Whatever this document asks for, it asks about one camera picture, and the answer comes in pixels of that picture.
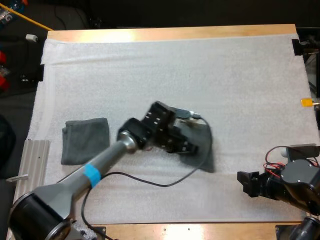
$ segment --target red wire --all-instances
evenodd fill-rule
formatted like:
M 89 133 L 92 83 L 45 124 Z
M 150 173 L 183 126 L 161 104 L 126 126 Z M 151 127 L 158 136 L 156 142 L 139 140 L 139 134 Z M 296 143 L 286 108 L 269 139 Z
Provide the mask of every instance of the red wire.
M 277 175 L 277 174 L 275 174 L 273 171 L 271 171 L 271 170 L 269 170 L 269 169 L 267 169 L 267 168 L 265 168 L 265 170 L 266 170 L 268 173 L 270 173 L 270 174 L 272 174 L 272 175 L 274 175 L 274 176 L 276 176 L 276 177 L 280 178 L 280 176 L 279 176 L 279 175 Z

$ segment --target gray cloth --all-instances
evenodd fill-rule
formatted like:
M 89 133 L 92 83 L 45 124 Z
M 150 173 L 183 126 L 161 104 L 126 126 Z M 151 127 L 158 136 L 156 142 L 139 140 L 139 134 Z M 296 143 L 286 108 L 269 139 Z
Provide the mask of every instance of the gray cloth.
M 212 145 L 210 145 L 210 127 L 206 124 L 187 124 L 183 121 L 178 124 L 178 127 L 181 129 L 182 134 L 184 134 L 192 144 L 198 146 L 196 154 L 180 155 L 180 160 L 186 165 L 196 167 L 206 159 L 200 169 L 208 173 L 213 173 L 214 156 Z
M 104 117 L 67 121 L 62 129 L 62 165 L 81 165 L 108 148 L 109 126 Z

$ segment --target black cable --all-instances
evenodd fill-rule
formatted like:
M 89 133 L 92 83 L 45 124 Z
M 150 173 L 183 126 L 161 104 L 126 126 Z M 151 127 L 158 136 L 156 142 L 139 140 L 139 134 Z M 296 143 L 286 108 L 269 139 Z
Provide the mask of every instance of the black cable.
M 57 19 L 59 19 L 59 21 L 62 23 L 62 25 L 63 25 L 63 27 L 64 27 L 64 30 L 67 30 L 67 26 L 66 26 L 65 22 L 62 20 L 61 17 L 59 17 L 59 16 L 57 15 L 57 5 L 54 5 L 53 11 L 54 11 L 54 16 L 55 16 Z
M 74 10 L 76 11 L 76 13 L 78 14 L 78 16 L 79 16 L 79 18 L 80 18 L 80 20 L 81 20 L 81 22 L 82 22 L 82 24 L 83 24 L 84 28 L 86 28 L 86 29 L 87 29 L 87 26 L 86 26 L 86 24 L 85 24 L 85 21 L 83 20 L 83 18 L 82 18 L 82 16 L 81 16 L 81 14 L 78 12 L 78 9 L 77 9 L 76 7 L 73 7 L 73 8 L 74 8 Z
M 211 127 L 210 127 L 210 124 L 207 122 L 207 120 L 205 120 L 203 117 L 200 118 L 201 120 L 203 120 L 205 122 L 205 124 L 208 126 L 209 128 L 209 132 L 210 132 L 210 146 L 212 146 L 212 143 L 213 143 L 213 138 L 212 138 L 212 132 L 211 132 Z M 142 183 L 145 183 L 145 184 L 150 184 L 150 185 L 153 185 L 153 186 L 157 186 L 157 187 L 161 187 L 161 188 L 168 188 L 168 187 L 171 187 L 173 185 L 176 185 L 180 182 L 182 182 L 183 180 L 185 180 L 186 178 L 188 178 L 190 175 L 192 175 L 195 171 L 197 171 L 205 162 L 206 160 L 208 159 L 208 157 L 210 156 L 211 154 L 211 148 L 208 149 L 208 153 L 206 155 L 205 158 L 203 158 L 203 160 L 200 162 L 200 164 L 198 166 L 196 166 L 191 172 L 189 172 L 188 174 L 186 174 L 184 177 L 180 178 L 179 180 L 177 181 L 174 181 L 172 183 L 169 183 L 169 184 L 159 184 L 159 183 L 155 183 L 155 182 L 152 182 L 152 181 L 147 181 L 147 180 L 144 180 L 144 179 L 141 179 L 141 178 L 138 178 L 138 177 L 135 177 L 135 176 L 132 176 L 130 174 L 127 174 L 127 173 L 124 173 L 124 172 L 120 172 L 120 171 L 114 171 L 114 172 L 110 172 L 110 173 L 107 173 L 106 175 L 104 175 L 102 179 L 108 177 L 108 176 L 111 176 L 111 175 L 122 175 L 122 176 L 126 176 L 128 178 L 131 178 L 133 180 L 136 180 L 136 181 L 139 181 L 139 182 L 142 182 Z M 103 238 L 106 238 L 108 240 L 113 240 L 111 237 L 109 237 L 108 235 L 106 235 L 104 232 L 96 229 L 95 227 L 93 227 L 86 219 L 85 217 L 85 205 L 86 205 L 86 202 L 87 202 L 87 198 L 89 196 L 89 193 L 91 192 L 92 188 L 90 188 L 84 199 L 83 199 L 83 202 L 82 202 L 82 206 L 81 206 L 81 217 L 82 217 L 82 220 L 83 222 L 87 225 L 87 227 L 91 230 L 93 230 L 96 234 L 99 234 L 101 235 Z

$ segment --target wooden table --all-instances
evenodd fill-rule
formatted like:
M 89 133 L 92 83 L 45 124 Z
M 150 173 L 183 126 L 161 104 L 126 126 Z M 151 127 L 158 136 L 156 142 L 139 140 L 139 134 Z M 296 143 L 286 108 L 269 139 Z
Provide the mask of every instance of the wooden table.
M 48 39 L 74 43 L 125 43 L 295 33 L 294 24 L 276 24 L 49 31 Z M 106 224 L 104 226 L 110 237 L 119 240 L 275 240 L 275 226 L 278 224 L 296 224 L 296 222 Z

